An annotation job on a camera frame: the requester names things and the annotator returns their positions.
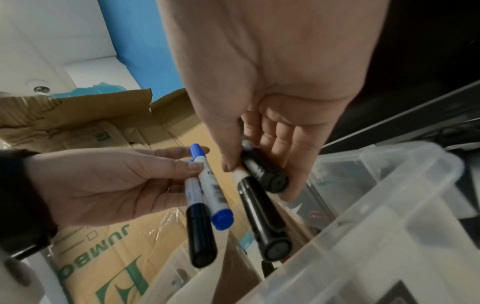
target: blue marker cap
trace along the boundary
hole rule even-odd
[[[234,224],[234,213],[230,209],[223,209],[211,217],[211,223],[217,230],[225,230]]]
[[[202,148],[199,144],[193,144],[190,146],[190,153],[193,159],[196,159],[198,156],[205,156]]]

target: fingernail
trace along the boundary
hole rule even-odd
[[[200,162],[189,162],[188,169],[190,171],[201,171],[204,168],[204,164]]]

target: person's right hand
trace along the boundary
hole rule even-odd
[[[158,0],[173,58],[224,170],[241,131],[279,165],[294,200],[363,86],[388,0]]]

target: person's left hand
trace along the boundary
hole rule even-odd
[[[100,226],[185,205],[184,180],[203,170],[179,160],[189,156],[188,147],[78,149],[29,157],[25,169],[57,225]]]

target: clear plastic bin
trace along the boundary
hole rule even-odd
[[[422,142],[320,156],[311,212],[338,218],[240,303],[480,303],[480,254],[455,217],[475,214],[462,170]]]

